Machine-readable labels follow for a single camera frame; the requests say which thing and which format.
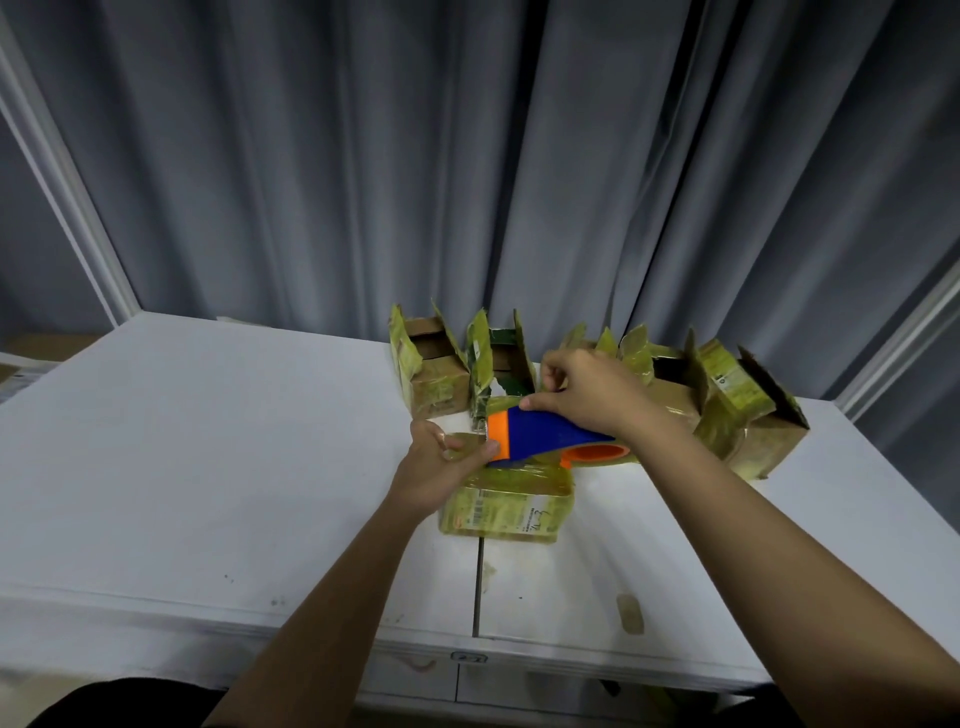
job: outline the left arm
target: left arm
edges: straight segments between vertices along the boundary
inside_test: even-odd
[[[233,684],[204,723],[230,728],[341,726],[347,720],[403,550],[423,519],[495,454],[451,462],[446,438],[429,422],[411,423],[413,443],[383,503]]]

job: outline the white table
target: white table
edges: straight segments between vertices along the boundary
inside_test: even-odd
[[[803,405],[813,431],[758,487],[960,656],[960,537],[833,405]],[[387,345],[138,315],[0,407],[0,667],[228,684],[376,507],[408,424]],[[553,546],[418,529],[366,702],[530,717],[549,680],[502,686],[537,669],[566,675],[558,700],[581,686],[582,715],[656,722],[588,678],[766,679],[642,469],[577,479]]]

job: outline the right hand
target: right hand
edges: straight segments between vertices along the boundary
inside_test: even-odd
[[[524,397],[520,409],[545,410],[575,425],[623,439],[630,423],[657,408],[640,377],[623,362],[588,349],[559,349],[543,355],[545,392]],[[564,381],[566,388],[560,391]]]

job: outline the right arm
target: right arm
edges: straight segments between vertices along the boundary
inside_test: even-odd
[[[623,364],[561,350],[544,356],[541,373],[550,391],[521,407],[630,446],[807,723],[916,725],[960,715],[960,665],[654,404]]]

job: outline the dark clothing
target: dark clothing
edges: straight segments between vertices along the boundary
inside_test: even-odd
[[[200,728],[225,693],[145,677],[93,683],[51,705],[29,728]]]

